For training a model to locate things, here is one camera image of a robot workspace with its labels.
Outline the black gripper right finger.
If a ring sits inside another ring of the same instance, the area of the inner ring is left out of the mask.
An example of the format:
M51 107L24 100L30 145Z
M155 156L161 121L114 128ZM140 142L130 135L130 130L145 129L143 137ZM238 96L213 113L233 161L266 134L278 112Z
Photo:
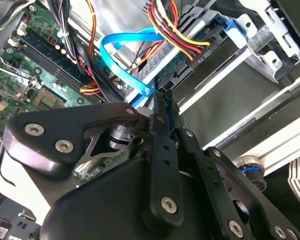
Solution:
M266 198L249 169L242 172L218 148L202 150L193 132L183 128L173 93L165 93L167 118L179 165L190 170L198 186L203 219L212 240L300 240L300 231Z

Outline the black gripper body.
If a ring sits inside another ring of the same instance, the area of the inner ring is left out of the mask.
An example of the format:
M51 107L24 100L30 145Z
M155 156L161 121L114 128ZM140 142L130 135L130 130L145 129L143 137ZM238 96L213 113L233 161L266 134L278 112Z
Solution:
M180 175L184 206L181 226L163 236L143 218L142 159L124 163L62 196L48 212L42 240L224 240L220 226L199 192L197 182Z

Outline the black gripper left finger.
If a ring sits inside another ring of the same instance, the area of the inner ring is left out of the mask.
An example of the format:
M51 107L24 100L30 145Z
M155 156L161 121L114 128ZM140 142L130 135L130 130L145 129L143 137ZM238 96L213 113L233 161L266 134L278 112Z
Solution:
M180 226L184 204L166 96L154 93L150 101L149 116L128 103L115 102L12 117L1 145L1 174L8 182L2 193L29 208L43 225L53 205L77 189L72 177L79 164L126 150L132 158L116 167L145 161L142 216L146 224Z

